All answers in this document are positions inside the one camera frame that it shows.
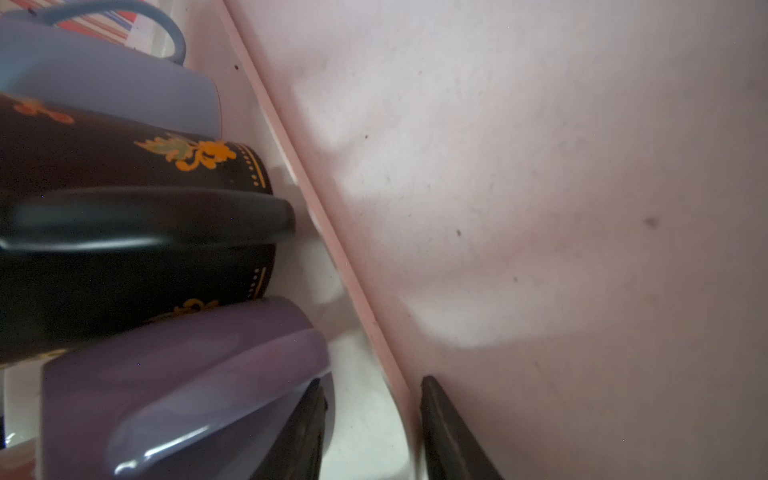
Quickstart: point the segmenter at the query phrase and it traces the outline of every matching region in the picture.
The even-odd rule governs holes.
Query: blue mug handle
[[[159,26],[163,27],[174,41],[174,53],[167,60],[175,64],[182,65],[187,56],[187,43],[184,41],[184,34],[176,23],[157,7],[142,2],[141,0],[90,0],[88,2],[72,2],[52,7],[38,8],[29,10],[14,10],[3,15],[4,18],[12,20],[23,20],[26,22],[40,23],[43,25],[56,25],[69,18],[90,15],[93,13],[108,12],[110,10],[121,10],[123,12],[133,12],[155,20]]]

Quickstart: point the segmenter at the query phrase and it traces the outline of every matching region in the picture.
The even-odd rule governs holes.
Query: black object
[[[327,409],[320,380],[314,379],[250,480],[319,478]]]
[[[421,411],[430,480],[502,480],[434,376],[422,380]]]
[[[242,144],[0,93],[0,368],[263,295],[295,229]]]

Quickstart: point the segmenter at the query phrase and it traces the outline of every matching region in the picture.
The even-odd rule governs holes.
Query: gold dotted border
[[[241,144],[235,144],[232,143],[237,149],[245,155],[247,158],[245,162],[248,164],[248,170],[255,170],[256,173],[259,175],[258,177],[254,174],[251,174],[250,178],[253,180],[253,184],[257,187],[264,187],[266,188],[266,182],[264,181],[264,175],[261,173],[261,168],[259,167],[259,162],[256,161],[255,158],[253,158],[253,154],[251,153],[250,149],[246,147],[245,145]]]
[[[248,289],[248,296],[253,300],[255,300],[256,295],[259,294],[259,291],[261,290],[261,284],[264,283],[266,269],[267,267],[262,266],[261,268],[256,268],[253,271],[253,279],[251,279],[250,288]]]

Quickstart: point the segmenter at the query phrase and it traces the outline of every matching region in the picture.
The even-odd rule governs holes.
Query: black mug handle
[[[96,253],[276,243],[296,230],[268,194],[191,187],[95,187],[0,198],[0,251]]]

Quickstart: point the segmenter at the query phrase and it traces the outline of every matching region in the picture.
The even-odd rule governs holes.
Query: mug
[[[168,32],[174,53],[165,59],[52,28],[68,18],[108,10],[145,15]],[[71,2],[15,10],[0,17],[0,90],[116,115],[174,131],[221,135],[216,87],[182,67],[181,30],[160,9],[140,0]]]
[[[293,208],[247,146],[0,94],[0,363],[263,295]]]
[[[280,297],[67,353],[43,367],[43,475],[246,480],[313,379],[325,391],[330,441],[329,368],[323,336]]]

